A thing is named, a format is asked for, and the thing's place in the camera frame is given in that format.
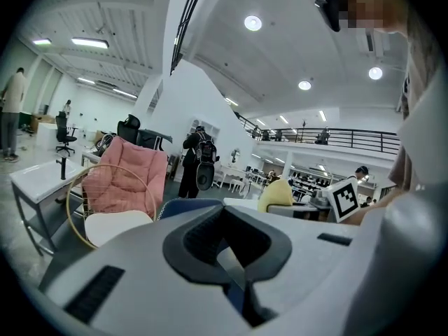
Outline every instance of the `column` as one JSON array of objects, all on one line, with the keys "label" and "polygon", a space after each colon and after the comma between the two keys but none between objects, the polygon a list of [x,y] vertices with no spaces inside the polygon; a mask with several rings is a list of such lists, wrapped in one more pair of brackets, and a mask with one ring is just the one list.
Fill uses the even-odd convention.
[{"label": "column", "polygon": [[139,93],[139,98],[137,98],[135,105],[132,108],[132,115],[140,119],[140,123],[143,128],[147,124],[146,112],[148,111],[149,105],[154,98],[155,92],[159,88],[161,80],[161,74],[153,74],[148,76],[145,85]]},{"label": "column", "polygon": [[51,75],[53,75],[53,71],[55,70],[55,67],[52,66],[49,72],[47,73],[47,76],[45,76],[45,80],[43,80],[41,89],[39,90],[39,94],[37,95],[36,105],[34,106],[34,113],[39,112],[39,107],[41,106],[43,94],[45,93],[45,90],[47,89],[48,81],[51,78]]},{"label": "column", "polygon": [[37,67],[39,66],[41,61],[42,61],[42,55],[37,55],[36,59],[31,64],[29,71],[25,71],[25,77],[27,78],[27,84],[25,85],[25,91],[23,92],[23,99],[22,99],[22,103],[20,104],[20,110],[23,109],[23,104],[24,104],[25,100],[27,99],[28,87],[31,84],[31,81],[34,77],[34,73],[36,72]]},{"label": "column", "polygon": [[289,151],[286,156],[285,167],[283,167],[282,179],[288,179],[289,172],[291,171],[291,165],[293,165],[293,152]]}]

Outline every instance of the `ceiling light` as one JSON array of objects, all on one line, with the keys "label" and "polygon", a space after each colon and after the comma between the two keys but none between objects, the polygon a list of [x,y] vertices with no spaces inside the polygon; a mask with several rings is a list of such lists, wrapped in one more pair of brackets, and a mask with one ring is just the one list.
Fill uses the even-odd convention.
[{"label": "ceiling light", "polygon": [[91,85],[94,85],[94,84],[95,84],[94,81],[91,81],[91,80],[88,80],[88,79],[86,79],[86,78],[82,78],[82,77],[78,77],[78,80],[79,80],[79,81],[86,82],[86,83],[89,83],[89,84],[91,84]]},{"label": "ceiling light", "polygon": [[49,38],[42,38],[40,40],[34,40],[34,45],[51,45],[51,40]]},{"label": "ceiling light", "polygon": [[369,70],[369,77],[372,80],[379,80],[383,76],[383,71],[379,67],[373,67]]},{"label": "ceiling light", "polygon": [[244,19],[244,26],[251,31],[258,31],[262,25],[261,20],[256,16],[248,16]]},{"label": "ceiling light", "polygon": [[311,83],[308,81],[299,82],[299,88],[304,91],[308,91],[311,88]]},{"label": "ceiling light", "polygon": [[225,100],[226,100],[227,102],[231,103],[231,104],[234,104],[235,106],[238,106],[238,103],[232,101],[230,98],[227,98],[227,97],[226,97]]},{"label": "ceiling light", "polygon": [[327,118],[325,117],[325,113],[323,111],[319,111],[319,113],[321,114],[322,121],[323,122],[327,122]]},{"label": "ceiling light", "polygon": [[107,41],[97,40],[95,38],[73,37],[72,42],[75,45],[91,46],[93,48],[109,48]]},{"label": "ceiling light", "polygon": [[289,122],[287,121],[287,119],[286,118],[284,118],[282,115],[280,115],[280,118],[281,118],[281,120],[282,121],[284,121],[286,124],[288,124]]},{"label": "ceiling light", "polygon": [[120,93],[122,95],[128,96],[128,97],[132,97],[132,98],[137,99],[137,96],[135,94],[130,94],[130,93],[127,93],[127,92],[123,92],[123,91],[117,90],[116,88],[114,88],[113,91],[115,91],[117,93]]}]

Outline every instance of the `black pants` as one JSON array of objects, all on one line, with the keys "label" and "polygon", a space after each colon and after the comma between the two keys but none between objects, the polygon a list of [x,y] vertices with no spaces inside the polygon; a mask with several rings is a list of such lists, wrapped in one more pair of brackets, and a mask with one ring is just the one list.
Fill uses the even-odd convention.
[{"label": "black pants", "polygon": [[179,188],[178,194],[180,198],[186,198],[187,195],[190,199],[197,197],[199,189],[197,189],[196,185],[196,173],[197,164],[185,167],[185,169],[183,170],[181,187]]}]

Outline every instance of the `pink chair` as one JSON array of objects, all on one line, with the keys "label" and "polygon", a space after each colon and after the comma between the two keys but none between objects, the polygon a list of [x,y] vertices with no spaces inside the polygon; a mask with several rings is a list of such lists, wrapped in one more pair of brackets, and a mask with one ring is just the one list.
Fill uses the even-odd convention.
[{"label": "pink chair", "polygon": [[93,169],[82,182],[90,208],[95,213],[142,211],[155,217],[155,207],[162,203],[167,171],[167,154],[159,150],[135,146],[116,136],[99,162],[114,165],[136,174],[147,186],[136,183],[135,176],[119,168]]}]

